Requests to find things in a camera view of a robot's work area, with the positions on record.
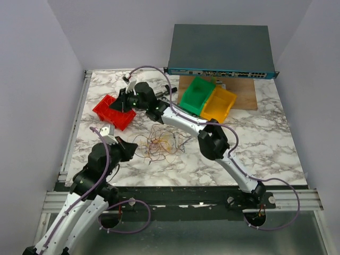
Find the marble surface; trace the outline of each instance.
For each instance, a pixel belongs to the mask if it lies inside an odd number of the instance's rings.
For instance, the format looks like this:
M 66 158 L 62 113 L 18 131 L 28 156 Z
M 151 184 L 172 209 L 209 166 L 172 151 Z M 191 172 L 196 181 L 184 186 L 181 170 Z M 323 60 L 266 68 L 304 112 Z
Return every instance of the marble surface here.
M 94 71 L 86 97 L 72 159 L 68 169 L 66 185 L 72 184 L 72 177 L 87 162 L 91 147 L 99 142 L 98 137 L 89 130 L 90 126 L 103 126 L 92 109 L 106 94 L 118 93 L 125 86 L 121 80 L 127 70 Z M 146 81 L 155 92 L 163 91 L 166 80 L 157 71 L 141 70 L 135 73 L 137 81 Z M 173 86 L 178 86 L 179 76 L 169 76 Z M 236 155 L 254 176 L 267 179 L 279 177 L 288 183 L 305 185 L 306 180 L 296 153 L 289 125 L 273 80 L 256 80 L 258 110 L 232 109 L 225 123 L 235 129 L 240 137 Z M 139 134 L 148 136 L 152 125 L 143 112 L 137 112 L 132 123 L 116 135 L 128 142 Z M 225 131 L 231 146 L 235 142 L 233 134 Z M 143 154 L 143 148 L 137 154 Z M 138 156 L 127 163 L 121 163 L 119 173 L 110 181 L 121 186 L 154 186 L 154 185 L 237 185 L 219 164 L 203 157 L 196 139 L 185 144 L 185 153 L 178 151 L 167 156 L 169 162 L 143 159 Z M 270 182 L 268 185 L 283 185 Z

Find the white wall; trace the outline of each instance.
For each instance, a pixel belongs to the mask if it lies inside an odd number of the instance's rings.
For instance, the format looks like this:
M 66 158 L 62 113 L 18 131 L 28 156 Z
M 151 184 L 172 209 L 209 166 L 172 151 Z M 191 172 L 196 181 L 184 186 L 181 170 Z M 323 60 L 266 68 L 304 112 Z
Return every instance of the white wall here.
M 340 252 L 340 1 L 314 0 L 276 65 L 276 84 L 308 183 Z
M 82 66 L 46 0 L 1 5 L 1 254 L 22 254 L 32 245 L 82 81 Z
M 311 0 L 48 0 L 86 69 L 166 66 L 173 26 L 268 25 L 278 60 Z

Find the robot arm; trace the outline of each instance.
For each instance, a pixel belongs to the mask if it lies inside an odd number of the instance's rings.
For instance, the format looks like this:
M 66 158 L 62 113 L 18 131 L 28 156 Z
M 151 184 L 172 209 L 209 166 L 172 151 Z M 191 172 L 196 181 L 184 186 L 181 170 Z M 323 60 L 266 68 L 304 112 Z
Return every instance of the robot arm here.
M 119 202 L 118 189 L 106 182 L 106 177 L 120 162 L 132 159 L 137 144 L 114 137 L 114 127 L 100 130 L 103 140 L 109 144 L 109 165 L 106 167 L 106 150 L 103 143 L 93 146 L 88 163 L 73 178 L 70 193 L 63 209 L 46 235 L 23 255 L 69 255 L 75 244 L 109 206 Z
M 266 192 L 265 186 L 261 182 L 248 178 L 250 174 L 245 176 L 237 168 L 238 166 L 244 173 L 248 173 L 241 162 L 232 154 L 230 155 L 230 146 L 222 127 L 204 125 L 204 123 L 217 123 L 216 120 L 212 119 L 208 122 L 191 115 L 178 106 L 175 106 L 176 111 L 174 112 L 168 102 L 157 99 L 154 91 L 146 82 L 136 84 L 132 78 L 124 78 L 124 81 L 128 84 L 129 89 L 120 90 L 118 98 L 110 105 L 111 109 L 121 112 L 128 112 L 133 108 L 144 109 L 151 120 L 174 126 L 197 137 L 203 156 L 218 162 L 226 169 L 252 203 L 260 202 Z

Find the wooden block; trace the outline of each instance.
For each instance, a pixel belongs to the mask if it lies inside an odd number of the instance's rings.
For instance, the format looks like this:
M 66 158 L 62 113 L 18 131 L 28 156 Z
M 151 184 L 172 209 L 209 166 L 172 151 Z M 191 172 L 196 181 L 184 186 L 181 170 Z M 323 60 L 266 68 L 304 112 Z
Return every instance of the wooden block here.
M 195 77 L 194 76 L 180 76 L 180 82 L 178 86 L 178 99 L 179 104 L 182 100 L 182 96 L 188 86 L 191 84 Z M 201 77 L 204 80 L 211 81 L 213 77 Z M 221 81 L 226 86 L 226 90 L 237 95 L 236 102 L 233 109 L 242 110 L 257 110 L 257 100 L 255 93 L 255 86 L 253 79 L 243 78 L 214 78 Z

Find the tangled wire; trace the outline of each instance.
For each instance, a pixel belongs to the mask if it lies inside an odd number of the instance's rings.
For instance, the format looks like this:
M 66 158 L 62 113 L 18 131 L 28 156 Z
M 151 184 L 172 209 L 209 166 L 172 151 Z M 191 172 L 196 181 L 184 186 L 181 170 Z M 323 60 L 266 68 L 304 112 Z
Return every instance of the tangled wire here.
M 139 141 L 139 152 L 136 156 L 150 159 L 149 165 L 155 161 L 166 160 L 168 163 L 173 163 L 179 153 L 185 152 L 185 144 L 192 138 L 189 134 L 179 131 L 170 126 L 154 124 L 151 127 L 149 136 L 137 135 L 132 142 L 137 138 Z M 170 162 L 167 157 L 173 155 L 174 159 Z

